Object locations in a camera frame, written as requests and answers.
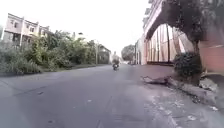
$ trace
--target asphalt road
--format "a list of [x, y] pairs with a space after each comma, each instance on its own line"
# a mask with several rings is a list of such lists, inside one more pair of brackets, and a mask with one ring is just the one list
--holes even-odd
[[122, 65], [0, 78], [1, 128], [221, 128], [222, 115]]

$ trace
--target window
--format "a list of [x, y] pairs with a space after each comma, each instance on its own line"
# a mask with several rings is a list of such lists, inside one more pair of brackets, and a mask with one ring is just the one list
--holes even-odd
[[18, 27], [18, 23], [15, 22], [15, 24], [14, 24], [14, 28], [17, 28], [17, 27]]
[[34, 28], [30, 28], [30, 31], [31, 31], [31, 32], [34, 32]]

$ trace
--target sky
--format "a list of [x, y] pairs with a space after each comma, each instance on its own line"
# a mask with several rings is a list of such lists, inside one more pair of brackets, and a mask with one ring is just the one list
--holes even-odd
[[0, 0], [3, 12], [25, 17], [52, 31], [82, 32], [118, 55], [143, 33], [148, 0]]

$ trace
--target roof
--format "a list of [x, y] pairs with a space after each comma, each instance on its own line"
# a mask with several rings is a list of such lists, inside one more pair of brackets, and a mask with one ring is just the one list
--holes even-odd
[[[11, 17], [14, 17], [14, 18], [17, 18], [17, 19], [20, 19], [20, 20], [23, 20], [24, 19], [24, 17], [22, 18], [22, 17], [19, 17], [19, 16], [16, 16], [16, 15], [13, 15], [13, 14], [11, 14], [11, 13], [8, 13], [8, 17], [9, 16], [11, 16]], [[29, 24], [32, 24], [32, 25], [38, 25], [39, 23], [38, 22], [36, 22], [36, 23], [34, 23], [34, 22], [31, 22], [31, 21], [28, 21], [28, 20], [25, 20], [27, 23], [29, 23]], [[45, 29], [48, 29], [49, 28], [49, 26], [47, 26], [47, 27], [43, 27], [43, 26], [40, 26], [41, 28], [45, 28]]]

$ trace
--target motorcyclist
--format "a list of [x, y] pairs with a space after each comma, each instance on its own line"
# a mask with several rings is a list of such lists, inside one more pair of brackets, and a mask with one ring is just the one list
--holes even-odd
[[112, 64], [116, 64], [119, 67], [119, 56], [116, 55], [116, 52], [114, 52], [114, 55], [112, 56]]

